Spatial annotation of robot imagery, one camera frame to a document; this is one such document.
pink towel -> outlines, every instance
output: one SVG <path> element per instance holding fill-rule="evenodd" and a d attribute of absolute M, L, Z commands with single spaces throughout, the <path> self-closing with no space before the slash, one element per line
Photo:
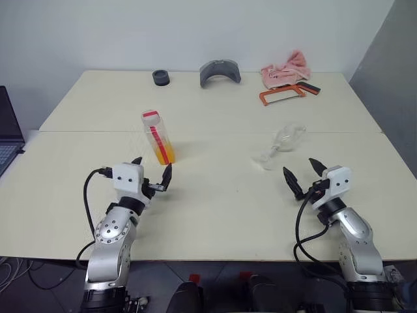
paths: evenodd
<path fill-rule="evenodd" d="M 294 85 L 297 80 L 310 78 L 310 69 L 300 50 L 294 50 L 285 64 L 271 64 L 261 69 L 262 80 L 266 88 L 271 89 L 283 85 Z"/>

clear glass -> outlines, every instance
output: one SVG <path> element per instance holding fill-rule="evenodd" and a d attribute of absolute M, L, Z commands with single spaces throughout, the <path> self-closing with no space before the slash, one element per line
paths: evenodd
<path fill-rule="evenodd" d="M 269 149 L 259 156 L 253 157 L 253 160 L 262 166 L 265 170 L 274 170 L 276 163 L 273 157 L 278 152 L 291 151 L 299 143 L 306 133 L 306 127 L 300 123 L 290 123 L 281 129 L 275 136 L 274 141 Z"/>

gray wall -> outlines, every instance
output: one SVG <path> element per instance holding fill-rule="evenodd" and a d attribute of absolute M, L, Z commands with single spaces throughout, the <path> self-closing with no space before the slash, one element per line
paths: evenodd
<path fill-rule="evenodd" d="M 350 84 L 417 177 L 417 1 L 395 0 Z"/>

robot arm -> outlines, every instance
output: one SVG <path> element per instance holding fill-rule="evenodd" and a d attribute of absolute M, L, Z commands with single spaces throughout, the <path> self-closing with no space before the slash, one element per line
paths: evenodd
<path fill-rule="evenodd" d="M 339 243 L 339 264 L 351 291 L 355 312 L 395 312 L 382 258 L 373 244 L 372 228 L 340 198 L 351 187 L 351 170 L 341 166 L 326 168 L 312 158 L 310 162 L 321 180 L 314 182 L 309 200 L 319 212 L 319 220 L 339 227 L 344 235 Z M 283 171 L 296 199 L 305 198 L 307 194 L 302 192 L 294 174 L 287 168 Z"/>
<path fill-rule="evenodd" d="M 143 210 L 156 191 L 166 191 L 172 173 L 168 165 L 162 183 L 150 184 L 140 163 L 141 158 L 137 158 L 106 169 L 107 177 L 113 179 L 118 203 L 108 207 L 95 229 L 81 312 L 137 312 L 138 302 L 131 301 L 126 291 L 130 248 Z"/>

plastic bottle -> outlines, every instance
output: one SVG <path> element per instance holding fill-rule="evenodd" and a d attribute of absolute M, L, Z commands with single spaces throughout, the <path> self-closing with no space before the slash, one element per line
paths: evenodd
<path fill-rule="evenodd" d="M 149 110 L 143 112 L 141 118 L 143 126 L 145 127 L 145 133 L 159 163 L 162 165 L 174 163 L 174 150 L 168 139 L 164 122 L 162 121 L 159 113 L 155 110 Z"/>

